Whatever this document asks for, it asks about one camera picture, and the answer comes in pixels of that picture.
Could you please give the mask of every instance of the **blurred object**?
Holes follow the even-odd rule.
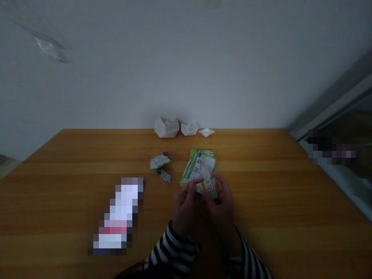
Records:
[[[372,113],[351,110],[324,128],[312,131],[308,142],[332,164],[346,165],[358,177],[372,179]]]
[[[204,128],[204,129],[200,130],[199,133],[202,134],[205,137],[209,137],[210,135],[214,134],[215,131],[213,131],[209,128]]]
[[[62,50],[66,47],[62,44],[62,36],[57,36],[56,31],[51,30],[50,24],[46,24],[40,15],[34,12],[28,0],[2,0],[0,12],[15,25],[33,36],[41,53],[45,54],[53,62],[68,63],[68,59]]]
[[[172,122],[169,122],[167,119],[158,117],[155,121],[155,133],[160,138],[174,138],[177,136],[179,131],[179,122],[176,118]]]
[[[88,255],[126,255],[138,220],[138,207],[143,205],[143,177],[123,177],[115,185],[115,198],[104,220],[99,220],[98,234],[88,243]]]
[[[194,122],[189,125],[181,123],[181,132],[185,136],[194,136],[198,132],[198,123]]]

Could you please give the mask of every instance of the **striped sleeve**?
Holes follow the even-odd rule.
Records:
[[[248,245],[238,229],[236,230],[243,246],[243,255],[241,257],[229,257],[227,254],[224,254],[224,270],[227,277],[271,279],[272,276],[261,262],[260,257]]]
[[[155,245],[152,252],[146,258],[143,270],[157,264],[166,264],[175,278],[183,278],[190,272],[191,264],[200,253],[200,244],[192,237],[180,238],[173,230],[172,221]]]

